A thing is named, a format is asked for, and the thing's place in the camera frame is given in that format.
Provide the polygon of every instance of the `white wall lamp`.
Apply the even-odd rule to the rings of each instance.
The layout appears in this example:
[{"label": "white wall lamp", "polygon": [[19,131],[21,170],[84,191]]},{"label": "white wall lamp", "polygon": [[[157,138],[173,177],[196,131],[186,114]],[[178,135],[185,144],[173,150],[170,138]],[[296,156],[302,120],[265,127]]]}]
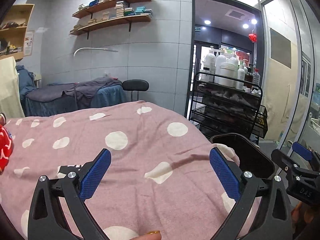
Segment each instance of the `white wall lamp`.
[{"label": "white wall lamp", "polygon": [[110,52],[118,52],[117,50],[112,50],[112,49],[102,49],[102,48],[80,48],[80,49],[77,49],[76,52],[73,54],[73,56],[75,57],[77,52],[79,50],[82,50],[82,49],[98,49],[98,50],[104,50],[104,51],[110,51]]}]

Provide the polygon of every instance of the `textured blue pad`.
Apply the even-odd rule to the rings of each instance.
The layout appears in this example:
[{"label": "textured blue pad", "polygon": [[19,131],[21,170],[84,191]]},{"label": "textured blue pad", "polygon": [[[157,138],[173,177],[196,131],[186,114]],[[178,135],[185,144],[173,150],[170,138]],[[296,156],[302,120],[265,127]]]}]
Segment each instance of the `textured blue pad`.
[{"label": "textured blue pad", "polygon": [[301,144],[294,142],[292,144],[292,150],[299,154],[302,158],[304,158],[306,161],[311,161],[312,160],[312,153],[303,147]]},{"label": "textured blue pad", "polygon": [[111,153],[105,150],[81,181],[79,197],[82,201],[93,196],[110,164]]},{"label": "textured blue pad", "polygon": [[211,149],[209,160],[228,197],[238,201],[241,196],[239,181],[216,149]]}]

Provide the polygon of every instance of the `black stool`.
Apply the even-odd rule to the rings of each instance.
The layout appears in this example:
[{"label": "black stool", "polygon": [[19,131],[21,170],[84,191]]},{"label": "black stool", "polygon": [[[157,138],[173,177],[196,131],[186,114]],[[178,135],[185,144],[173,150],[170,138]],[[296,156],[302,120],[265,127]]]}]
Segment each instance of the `black stool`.
[{"label": "black stool", "polygon": [[132,92],[137,91],[137,101],[139,100],[139,91],[147,91],[149,89],[149,83],[141,79],[130,79],[122,82],[122,88],[125,91],[131,91],[131,101]]}]

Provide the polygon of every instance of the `red hanging decoration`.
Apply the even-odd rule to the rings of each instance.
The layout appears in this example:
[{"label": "red hanging decoration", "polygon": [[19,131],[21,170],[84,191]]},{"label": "red hanging decoration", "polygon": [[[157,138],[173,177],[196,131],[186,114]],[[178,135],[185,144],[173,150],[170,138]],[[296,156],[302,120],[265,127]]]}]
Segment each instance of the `red hanging decoration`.
[{"label": "red hanging decoration", "polygon": [[252,42],[257,42],[257,35],[254,33],[249,34],[249,39]]}]

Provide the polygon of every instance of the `metal pin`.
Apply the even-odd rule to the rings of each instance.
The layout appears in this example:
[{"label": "metal pin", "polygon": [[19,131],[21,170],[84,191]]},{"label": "metal pin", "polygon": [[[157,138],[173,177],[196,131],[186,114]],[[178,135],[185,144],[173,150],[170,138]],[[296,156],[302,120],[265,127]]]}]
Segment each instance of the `metal pin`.
[{"label": "metal pin", "polygon": [[39,178],[39,181],[43,182],[43,181],[45,181],[45,179],[46,179],[46,176],[42,175],[42,176]]},{"label": "metal pin", "polygon": [[75,176],[76,176],[76,173],[74,171],[68,173],[68,177],[70,179],[74,178]]},{"label": "metal pin", "polygon": [[281,177],[278,176],[278,175],[276,175],[276,176],[275,176],[275,181],[281,181]]},{"label": "metal pin", "polygon": [[245,176],[246,178],[251,178],[251,177],[252,177],[252,173],[251,173],[250,171],[245,171],[245,172],[244,172],[244,176]]}]

